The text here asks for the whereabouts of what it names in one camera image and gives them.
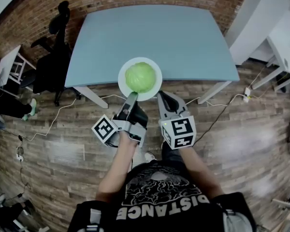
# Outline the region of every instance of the green cabbage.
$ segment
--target green cabbage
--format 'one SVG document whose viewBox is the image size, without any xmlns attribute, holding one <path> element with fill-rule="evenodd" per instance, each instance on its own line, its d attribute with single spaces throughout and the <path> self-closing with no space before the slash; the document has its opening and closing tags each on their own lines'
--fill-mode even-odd
<svg viewBox="0 0 290 232">
<path fill-rule="evenodd" d="M 130 66 L 125 77 L 127 86 L 137 93 L 150 91 L 156 83 L 155 70 L 145 62 Z"/>
</svg>

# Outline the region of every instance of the graphic print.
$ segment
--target graphic print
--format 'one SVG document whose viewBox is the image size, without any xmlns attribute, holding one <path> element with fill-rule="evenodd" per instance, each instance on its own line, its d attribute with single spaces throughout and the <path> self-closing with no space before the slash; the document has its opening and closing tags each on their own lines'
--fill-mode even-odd
<svg viewBox="0 0 290 232">
<path fill-rule="evenodd" d="M 192 143 L 193 136 L 176 138 L 175 148 L 190 145 Z"/>
<path fill-rule="evenodd" d="M 173 127 L 175 136 L 193 132 L 190 125 L 190 121 L 187 118 L 176 120 L 176 121 L 171 121 L 171 122 L 172 122 L 172 127 Z"/>
<path fill-rule="evenodd" d="M 151 177 L 157 172 L 163 173 L 167 178 L 153 180 Z M 127 184 L 126 199 L 122 205 L 134 206 L 145 203 L 157 205 L 201 194 L 197 187 L 178 174 L 179 171 L 172 167 L 153 164 Z"/>
<path fill-rule="evenodd" d="M 103 140 L 106 138 L 109 134 L 111 134 L 114 130 L 113 126 L 109 123 L 109 121 L 106 118 L 103 118 L 99 124 L 96 125 L 94 130 L 97 132 L 97 134 L 101 137 Z"/>
</svg>

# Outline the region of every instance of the black pants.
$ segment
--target black pants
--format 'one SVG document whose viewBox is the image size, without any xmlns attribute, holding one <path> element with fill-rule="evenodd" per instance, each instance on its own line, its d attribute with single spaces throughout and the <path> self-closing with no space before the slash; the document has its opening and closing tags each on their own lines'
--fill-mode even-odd
<svg viewBox="0 0 290 232">
<path fill-rule="evenodd" d="M 3 228 L 8 227 L 9 223 L 18 218 L 23 209 L 20 203 L 16 203 L 11 207 L 0 207 L 0 226 Z"/>
<path fill-rule="evenodd" d="M 162 144 L 162 160 L 175 160 L 184 163 L 178 149 L 171 149 L 167 142 Z"/>
<path fill-rule="evenodd" d="M 0 114 L 11 117 L 22 118 L 25 114 L 30 113 L 32 107 L 29 104 L 24 105 L 20 101 L 8 94 L 0 97 Z"/>
</svg>

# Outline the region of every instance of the power strip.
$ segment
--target power strip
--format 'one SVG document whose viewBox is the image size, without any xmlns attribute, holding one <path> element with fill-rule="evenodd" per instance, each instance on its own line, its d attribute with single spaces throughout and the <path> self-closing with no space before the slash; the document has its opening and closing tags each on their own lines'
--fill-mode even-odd
<svg viewBox="0 0 290 232">
<path fill-rule="evenodd" d="M 249 88 L 245 88 L 245 92 L 244 92 L 244 97 L 243 97 L 243 101 L 248 103 L 249 102 L 249 96 L 250 96 L 250 92 L 251 90 Z"/>
<path fill-rule="evenodd" d="M 24 161 L 24 157 L 21 156 L 21 155 L 19 155 L 19 154 L 16 154 L 16 158 L 17 158 L 17 160 L 19 160 L 19 161 Z"/>
</svg>

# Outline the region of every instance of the black cable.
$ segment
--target black cable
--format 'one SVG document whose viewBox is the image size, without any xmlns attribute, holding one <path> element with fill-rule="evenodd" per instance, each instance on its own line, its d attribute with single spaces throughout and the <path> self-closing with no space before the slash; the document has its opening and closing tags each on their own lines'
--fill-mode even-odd
<svg viewBox="0 0 290 232">
<path fill-rule="evenodd" d="M 18 198 L 21 198 L 21 197 L 23 196 L 23 194 L 25 193 L 25 189 L 26 189 L 26 187 L 28 187 L 29 190 L 32 189 L 32 188 L 31 188 L 31 185 L 30 185 L 29 182 L 24 183 L 23 178 L 22 178 L 22 176 L 21 176 L 21 171 L 23 170 L 23 164 L 22 164 L 22 161 L 20 161 L 20 165 L 21 165 L 21 168 L 20 168 L 20 171 L 19 171 L 19 177 L 20 177 L 21 182 L 22 182 L 23 185 L 24 185 L 24 190 L 23 190 L 22 193 L 19 193 L 18 195 L 16 195 L 15 197 L 12 197 L 12 198 L 10 198 L 10 199 L 6 199 L 5 201 L 12 200 L 12 199 L 15 199 L 15 198 L 17 198 L 17 197 L 18 197 Z"/>
<path fill-rule="evenodd" d="M 107 143 L 110 147 L 114 147 L 114 148 L 118 148 L 117 145 L 111 144 L 111 143 Z"/>
<path fill-rule="evenodd" d="M 23 147 L 22 147 L 22 144 L 23 144 L 23 137 L 22 137 L 21 135 L 16 135 L 16 134 L 14 134 L 14 133 L 12 133 L 12 132 L 9 132 L 9 131 L 7 131 L 7 130 L 4 130 L 4 129 L 1 129 L 1 130 L 2 130 L 2 131 L 5 131 L 5 132 L 7 132 L 7 133 L 9 133 L 9 134 L 12 134 L 12 135 L 14 135 L 14 136 L 16 136 L 16 137 L 18 137 L 18 139 L 21 141 L 21 144 L 17 147 L 16 151 L 17 151 L 17 154 L 19 154 L 19 150 L 20 150 L 21 153 L 23 154 L 23 153 L 24 153 L 24 149 L 23 149 Z M 7 201 L 7 200 L 12 200 L 12 199 L 17 198 L 17 197 L 20 198 L 20 197 L 23 196 L 23 194 L 25 193 L 25 189 L 26 189 L 26 187 L 28 187 L 29 190 L 31 190 L 31 185 L 30 185 L 30 183 L 29 183 L 29 182 L 24 183 L 23 178 L 22 178 L 22 176 L 21 176 L 21 171 L 23 170 L 23 164 L 22 164 L 22 161 L 20 161 L 20 165 L 21 165 L 21 168 L 20 168 L 20 170 L 19 170 L 19 177 L 20 177 L 20 181 L 21 181 L 21 183 L 24 185 L 24 190 L 23 190 L 22 193 L 19 193 L 18 195 L 16 195 L 15 197 L 12 197 L 12 198 L 10 198 L 10 199 L 6 199 L 5 201 Z"/>
<path fill-rule="evenodd" d="M 206 130 L 206 132 L 204 132 L 204 133 L 202 134 L 202 136 L 199 137 L 199 139 L 198 139 L 197 141 L 194 142 L 193 146 L 194 146 L 198 141 L 200 141 L 200 140 L 203 138 L 203 136 L 204 136 L 205 134 L 207 134 L 207 133 L 211 130 L 211 128 L 212 128 L 212 127 L 215 125 L 215 123 L 218 121 L 219 117 L 223 114 L 223 112 L 224 112 L 224 111 L 227 109 L 227 107 L 231 104 L 231 101 L 232 101 L 233 98 L 234 98 L 234 96 L 231 98 L 231 100 L 229 101 L 228 105 L 224 107 L 224 109 L 221 111 L 221 113 L 218 115 L 218 117 L 215 119 L 215 121 L 211 124 L 211 126 Z"/>
<path fill-rule="evenodd" d="M 4 129 L 1 129 L 2 131 L 5 131 L 5 132 L 7 132 L 7 133 L 9 133 L 9 134 L 12 134 L 12 135 L 14 135 L 14 136 L 16 136 L 16 137 L 19 137 L 19 135 L 16 135 L 16 134 L 14 134 L 14 133 L 12 133 L 12 132 L 9 132 L 9 131 L 7 131 L 7 130 L 4 130 Z"/>
</svg>

